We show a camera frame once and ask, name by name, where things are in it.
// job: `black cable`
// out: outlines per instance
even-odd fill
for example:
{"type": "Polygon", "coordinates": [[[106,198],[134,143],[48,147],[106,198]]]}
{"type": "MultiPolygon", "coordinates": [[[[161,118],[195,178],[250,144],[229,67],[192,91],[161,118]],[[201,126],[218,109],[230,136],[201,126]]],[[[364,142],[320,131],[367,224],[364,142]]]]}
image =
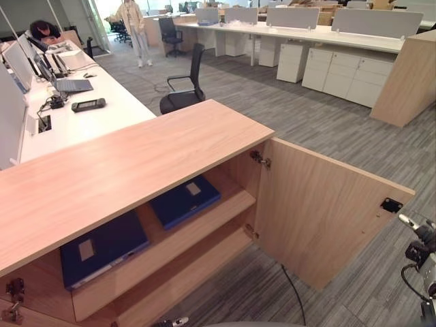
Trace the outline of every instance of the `black cable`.
{"type": "Polygon", "coordinates": [[[416,264],[408,264],[404,267],[402,267],[401,269],[401,278],[403,279],[403,281],[405,282],[405,284],[408,286],[409,289],[411,289],[416,295],[418,295],[420,297],[421,300],[425,301],[425,302],[430,302],[430,300],[428,298],[426,298],[425,296],[423,296],[420,292],[418,292],[417,290],[414,289],[414,287],[412,285],[410,285],[409,281],[406,279],[405,276],[405,271],[407,269],[410,268],[416,268],[416,264]]]}
{"type": "Polygon", "coordinates": [[[281,268],[283,269],[283,272],[285,273],[285,276],[286,276],[287,280],[290,282],[292,288],[293,288],[294,291],[295,291],[295,294],[297,295],[298,302],[300,303],[300,308],[301,308],[301,313],[302,313],[303,324],[306,326],[306,315],[305,315],[305,310],[304,310],[303,307],[302,307],[302,302],[301,302],[301,299],[300,299],[300,295],[298,294],[297,289],[295,288],[294,283],[292,283],[291,277],[289,277],[289,275],[287,274],[287,271],[286,271],[285,266],[284,266],[284,265],[281,265],[281,268]]]}

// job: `wooden panel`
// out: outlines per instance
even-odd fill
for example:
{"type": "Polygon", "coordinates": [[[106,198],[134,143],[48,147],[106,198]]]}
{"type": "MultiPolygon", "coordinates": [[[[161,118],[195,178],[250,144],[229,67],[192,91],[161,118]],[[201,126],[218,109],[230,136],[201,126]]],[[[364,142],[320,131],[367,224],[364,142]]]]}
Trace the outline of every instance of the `wooden panel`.
{"type": "MultiPolygon", "coordinates": [[[[262,165],[255,162],[250,157],[251,151],[263,152],[264,144],[259,144],[240,155],[237,155],[230,160],[222,163],[221,168],[233,181],[236,181],[245,191],[251,194],[254,198],[258,197],[259,183],[260,183],[260,171],[262,165]]],[[[255,210],[246,210],[244,217],[240,220],[241,225],[248,223],[254,226],[255,210]]]]}
{"type": "Polygon", "coordinates": [[[322,289],[394,217],[385,198],[414,191],[300,146],[272,139],[264,157],[255,231],[259,246],[322,289]]]}
{"type": "Polygon", "coordinates": [[[436,31],[408,37],[371,117],[399,127],[436,99],[436,31]]]}
{"type": "Polygon", "coordinates": [[[119,298],[120,327],[149,326],[251,244],[232,222],[119,298]]]}
{"type": "Polygon", "coordinates": [[[0,172],[0,275],[267,139],[213,100],[0,172]]]}
{"type": "MultiPolygon", "coordinates": [[[[0,311],[8,309],[10,307],[10,303],[5,300],[0,299],[0,311]]],[[[22,327],[78,327],[76,324],[72,324],[70,322],[64,322],[63,320],[59,320],[53,317],[49,317],[47,315],[43,315],[39,312],[22,308],[20,310],[21,314],[24,316],[24,321],[22,323],[22,327]]],[[[9,324],[6,322],[0,321],[0,327],[16,327],[15,324],[9,324]]]]}
{"type": "MultiPolygon", "coordinates": [[[[23,278],[25,281],[25,307],[75,322],[71,293],[63,287],[61,254],[58,249],[1,277],[1,290],[15,278],[23,278]]],[[[0,292],[0,298],[10,300],[4,291],[0,292]]]]}
{"type": "Polygon", "coordinates": [[[74,291],[74,311],[78,321],[130,290],[255,203],[253,196],[218,169],[205,175],[221,192],[221,201],[168,231],[162,229],[150,209],[140,209],[142,225],[155,244],[74,291]]]}

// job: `blue binder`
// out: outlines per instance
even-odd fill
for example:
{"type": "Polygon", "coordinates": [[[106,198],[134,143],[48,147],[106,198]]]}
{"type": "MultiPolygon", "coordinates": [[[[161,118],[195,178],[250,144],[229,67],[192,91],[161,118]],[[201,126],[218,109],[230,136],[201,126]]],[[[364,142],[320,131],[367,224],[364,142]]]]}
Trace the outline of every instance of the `blue binder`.
{"type": "Polygon", "coordinates": [[[61,246],[63,284],[69,291],[96,278],[149,243],[135,211],[129,211],[61,246]]]}
{"type": "Polygon", "coordinates": [[[220,198],[212,184],[199,175],[157,196],[150,204],[163,227],[169,230],[220,198]]]}

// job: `seated person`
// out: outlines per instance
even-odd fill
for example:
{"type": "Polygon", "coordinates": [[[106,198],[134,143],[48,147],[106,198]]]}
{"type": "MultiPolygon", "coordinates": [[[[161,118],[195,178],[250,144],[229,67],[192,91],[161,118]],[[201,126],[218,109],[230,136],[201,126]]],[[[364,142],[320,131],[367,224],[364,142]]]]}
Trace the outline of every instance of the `seated person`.
{"type": "Polygon", "coordinates": [[[35,39],[48,45],[56,44],[64,40],[56,26],[43,20],[32,22],[30,25],[30,32],[35,39]]]}

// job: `open cabinet door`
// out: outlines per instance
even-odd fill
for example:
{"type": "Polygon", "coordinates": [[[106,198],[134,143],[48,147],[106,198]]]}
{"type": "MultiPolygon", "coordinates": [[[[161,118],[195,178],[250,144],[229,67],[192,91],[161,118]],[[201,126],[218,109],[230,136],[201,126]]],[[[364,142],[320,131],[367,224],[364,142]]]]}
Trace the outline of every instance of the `open cabinet door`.
{"type": "Polygon", "coordinates": [[[311,287],[326,286],[395,216],[386,198],[415,192],[277,138],[266,141],[255,232],[258,245],[311,287]]]}

